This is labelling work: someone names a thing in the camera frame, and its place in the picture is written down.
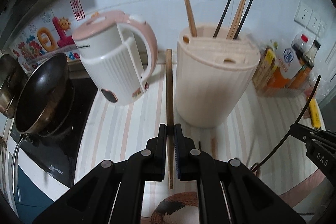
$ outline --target striped tablecloth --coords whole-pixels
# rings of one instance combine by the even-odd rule
[[[173,68],[176,79],[176,65]],[[165,66],[158,65],[149,79],[148,91],[135,103],[115,107],[98,92],[88,117],[79,149],[75,183],[102,160],[118,162],[146,147],[157,136],[160,123],[166,122]],[[218,128],[199,129],[186,124],[175,110],[174,122],[181,123],[184,135],[193,138],[202,150],[227,161],[238,157],[246,166],[264,158],[288,131],[305,104],[304,97],[260,98],[252,82]],[[301,123],[311,126],[310,120]],[[317,167],[305,156],[304,143],[289,137],[261,168],[261,180],[275,193],[283,194],[307,179]],[[162,182],[146,182],[142,215],[150,217],[167,196],[196,191],[195,182],[174,180],[168,189],[168,171]]]

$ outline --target electrical outlet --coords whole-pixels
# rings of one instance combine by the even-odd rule
[[[326,28],[327,28],[326,23],[323,20],[321,20],[321,22],[319,24],[319,27],[317,29],[317,33],[316,33],[319,38],[324,37],[324,33],[326,32]]]
[[[311,13],[311,17],[307,25],[308,30],[311,30],[313,33],[317,34],[320,22],[321,17],[316,12],[313,11]]]
[[[308,7],[308,5],[300,1],[294,20],[302,26],[306,27],[308,25],[312,12],[313,10]]]

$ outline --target pan handle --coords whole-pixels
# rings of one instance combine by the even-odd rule
[[[27,135],[27,134],[21,135],[19,141],[16,144],[16,147],[15,147],[14,153],[13,153],[12,166],[11,166],[13,197],[15,197],[16,188],[17,188],[17,177],[18,177],[17,176],[17,157],[18,157],[18,154],[19,154],[21,144],[26,140],[29,140],[29,135]]]

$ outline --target firework drawing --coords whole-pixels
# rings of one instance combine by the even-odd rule
[[[50,24],[51,22],[51,15],[48,12],[43,13],[40,18],[44,24]]]
[[[28,25],[28,30],[30,33],[35,33],[37,31],[37,27],[33,23],[30,23]]]

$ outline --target white kettle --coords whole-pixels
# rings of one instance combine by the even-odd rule
[[[134,34],[146,46],[146,70]],[[83,66],[107,100],[128,105],[146,91],[157,63],[158,44],[152,28],[140,16],[119,10],[102,13],[79,26],[72,37]]]

